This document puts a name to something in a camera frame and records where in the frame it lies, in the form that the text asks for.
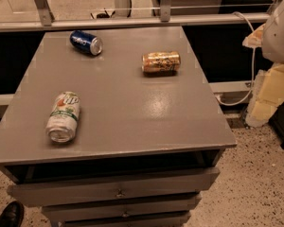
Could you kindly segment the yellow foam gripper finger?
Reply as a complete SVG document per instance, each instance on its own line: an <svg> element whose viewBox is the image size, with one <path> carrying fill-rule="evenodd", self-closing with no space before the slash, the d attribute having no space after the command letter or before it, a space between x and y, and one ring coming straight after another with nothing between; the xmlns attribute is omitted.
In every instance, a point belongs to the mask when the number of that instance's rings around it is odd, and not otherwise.
<svg viewBox="0 0 284 227"><path fill-rule="evenodd" d="M250 127L263 126L283 102L284 64L274 63L268 71L257 73L245 122Z"/></svg>

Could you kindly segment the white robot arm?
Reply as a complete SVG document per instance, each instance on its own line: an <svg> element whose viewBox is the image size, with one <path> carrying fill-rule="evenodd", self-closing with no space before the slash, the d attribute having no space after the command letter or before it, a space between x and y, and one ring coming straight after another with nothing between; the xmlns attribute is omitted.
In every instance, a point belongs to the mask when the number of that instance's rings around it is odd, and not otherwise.
<svg viewBox="0 0 284 227"><path fill-rule="evenodd" d="M284 0L265 24L242 42L250 48L260 47L262 56L273 63L268 71L259 70L245 122L251 127L266 124L284 102Z"/></svg>

